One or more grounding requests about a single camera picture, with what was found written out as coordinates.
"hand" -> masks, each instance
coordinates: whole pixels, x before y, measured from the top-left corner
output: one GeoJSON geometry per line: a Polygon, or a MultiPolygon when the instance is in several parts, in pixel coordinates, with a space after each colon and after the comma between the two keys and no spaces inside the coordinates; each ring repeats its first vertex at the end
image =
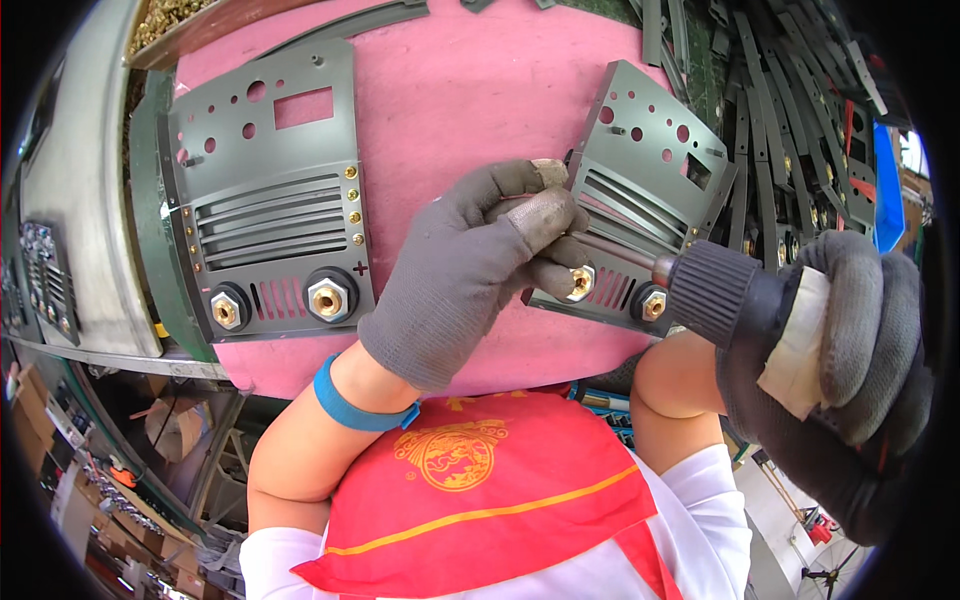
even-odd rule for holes
{"type": "Polygon", "coordinates": [[[764,366],[748,348],[717,352],[717,386],[738,433],[762,444],[848,538],[880,543],[905,492],[900,459],[923,432],[933,394],[920,274],[903,254],[880,256],[853,232],[826,232],[798,262],[830,280],[819,363],[827,407],[805,421],[790,415],[756,385],[764,366]]]}
{"type": "Polygon", "coordinates": [[[439,391],[516,291],[570,294],[570,269],[588,258],[564,233],[586,230],[588,216],[560,187],[566,179],[558,160],[499,162],[425,206],[376,309],[360,320],[373,359],[419,390],[439,391]],[[527,194],[536,196],[502,202],[527,194]]]}

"pink mat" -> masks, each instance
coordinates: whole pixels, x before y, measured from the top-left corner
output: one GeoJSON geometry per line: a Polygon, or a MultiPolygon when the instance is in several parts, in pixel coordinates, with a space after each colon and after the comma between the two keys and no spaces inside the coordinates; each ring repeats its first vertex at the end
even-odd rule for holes
{"type": "MultiPolygon", "coordinates": [[[[185,93],[295,34],[382,0],[326,0],[253,23],[180,59],[185,93]]],[[[414,212],[464,173],[513,157],[563,157],[573,147],[606,65],[639,64],[640,32],[534,0],[496,0],[480,14],[431,0],[429,16],[376,29],[355,51],[357,142],[366,176],[371,273],[383,290],[414,212]]],[[[216,344],[230,379],[292,398],[356,336],[216,344]]],[[[446,391],[470,396],[609,371],[649,337],[527,308],[514,299],[446,391]]]]}

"orange logo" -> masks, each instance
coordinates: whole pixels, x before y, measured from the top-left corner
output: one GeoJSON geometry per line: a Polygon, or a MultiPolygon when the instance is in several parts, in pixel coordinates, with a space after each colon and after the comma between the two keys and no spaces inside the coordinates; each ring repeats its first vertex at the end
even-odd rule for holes
{"type": "Polygon", "coordinates": [[[453,423],[408,431],[394,442],[394,457],[420,469],[431,486],[464,492],[493,471],[493,448],[507,437],[502,420],[453,423]]]}

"blue container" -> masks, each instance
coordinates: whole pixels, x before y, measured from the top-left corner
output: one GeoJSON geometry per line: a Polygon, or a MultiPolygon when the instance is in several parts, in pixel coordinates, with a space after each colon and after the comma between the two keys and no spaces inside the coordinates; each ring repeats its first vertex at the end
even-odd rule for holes
{"type": "Polygon", "coordinates": [[[881,253],[891,251],[903,236],[903,196],[894,148],[887,128],[874,121],[876,155],[876,228],[874,246],[881,253]]]}

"hexagonal nut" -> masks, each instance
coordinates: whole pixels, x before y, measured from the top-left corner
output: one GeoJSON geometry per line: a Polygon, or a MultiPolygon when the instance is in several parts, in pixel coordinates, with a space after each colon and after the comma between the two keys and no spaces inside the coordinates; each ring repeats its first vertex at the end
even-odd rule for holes
{"type": "Polygon", "coordinates": [[[651,290],[643,299],[643,320],[652,323],[666,310],[666,292],[651,290]]]}
{"type": "Polygon", "coordinates": [[[236,329],[243,324],[240,305],[227,292],[220,292],[210,299],[210,312],[223,329],[236,329]]]}
{"type": "Polygon", "coordinates": [[[307,288],[307,310],[326,323],[337,323],[350,312],[350,294],[346,287],[324,277],[307,288]]]}
{"type": "Polygon", "coordinates": [[[579,269],[570,269],[573,275],[573,292],[564,298],[569,302],[579,302],[593,291],[593,284],[596,282],[596,272],[591,265],[584,265],[579,269]]]}

